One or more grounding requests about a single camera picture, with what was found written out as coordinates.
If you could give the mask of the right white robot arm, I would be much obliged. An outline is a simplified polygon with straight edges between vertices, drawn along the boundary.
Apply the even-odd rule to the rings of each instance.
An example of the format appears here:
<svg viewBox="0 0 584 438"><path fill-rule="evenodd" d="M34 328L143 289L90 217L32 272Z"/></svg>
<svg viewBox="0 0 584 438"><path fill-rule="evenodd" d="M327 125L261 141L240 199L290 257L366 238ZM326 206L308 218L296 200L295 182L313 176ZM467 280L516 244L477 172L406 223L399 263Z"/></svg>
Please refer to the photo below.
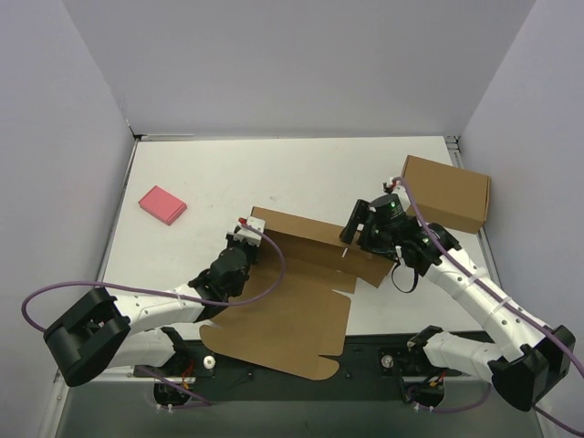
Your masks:
<svg viewBox="0 0 584 438"><path fill-rule="evenodd" d="M459 241L436 223L422 224L397 193L358 200L339 235L367 253L407 266L445 291L489 336L462 338L430 326L408 348L435 368L457 370L492 384L511 406L528 412L568 374L576 338L522 309L494 283Z"/></svg>

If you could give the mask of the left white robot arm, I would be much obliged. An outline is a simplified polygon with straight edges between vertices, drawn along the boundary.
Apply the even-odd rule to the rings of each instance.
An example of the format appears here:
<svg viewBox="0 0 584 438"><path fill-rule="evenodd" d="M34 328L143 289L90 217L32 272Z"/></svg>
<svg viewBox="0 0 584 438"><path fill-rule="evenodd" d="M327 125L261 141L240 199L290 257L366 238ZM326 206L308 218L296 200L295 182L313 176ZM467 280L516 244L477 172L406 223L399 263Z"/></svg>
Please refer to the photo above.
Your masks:
<svg viewBox="0 0 584 438"><path fill-rule="evenodd" d="M208 268L168 291L112 295L107 287L92 288L43 335L67 385L83 385L116 366L182 372L187 353L169 326L205 321L233 305L257 262L262 233L236 228Z"/></svg>

